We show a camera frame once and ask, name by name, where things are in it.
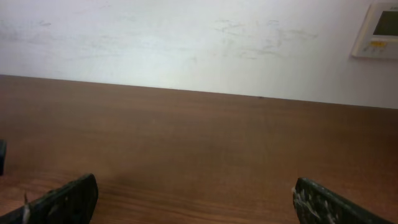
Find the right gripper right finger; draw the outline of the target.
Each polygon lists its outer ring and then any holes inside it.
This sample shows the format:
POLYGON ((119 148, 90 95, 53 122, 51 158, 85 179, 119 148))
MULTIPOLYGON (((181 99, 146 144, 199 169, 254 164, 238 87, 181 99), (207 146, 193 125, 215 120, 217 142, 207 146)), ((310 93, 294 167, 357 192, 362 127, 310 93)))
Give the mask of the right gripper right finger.
POLYGON ((292 191, 300 224, 392 224, 308 178, 292 191))

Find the black USB cable long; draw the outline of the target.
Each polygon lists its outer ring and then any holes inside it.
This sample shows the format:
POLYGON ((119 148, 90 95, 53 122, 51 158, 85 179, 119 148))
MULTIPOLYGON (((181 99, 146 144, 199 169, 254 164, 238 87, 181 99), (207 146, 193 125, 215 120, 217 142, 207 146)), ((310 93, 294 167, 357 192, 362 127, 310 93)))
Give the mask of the black USB cable long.
POLYGON ((0 140, 0 175, 4 174, 6 152, 7 152, 7 142, 1 139, 0 140))

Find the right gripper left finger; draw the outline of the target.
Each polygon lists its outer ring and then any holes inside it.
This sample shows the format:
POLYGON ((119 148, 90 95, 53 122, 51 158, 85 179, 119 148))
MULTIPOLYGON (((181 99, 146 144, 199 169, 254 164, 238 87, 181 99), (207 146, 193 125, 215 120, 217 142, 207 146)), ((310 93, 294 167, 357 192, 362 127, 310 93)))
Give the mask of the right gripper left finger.
POLYGON ((86 174, 1 216, 1 224, 89 224, 98 200, 93 174, 86 174))

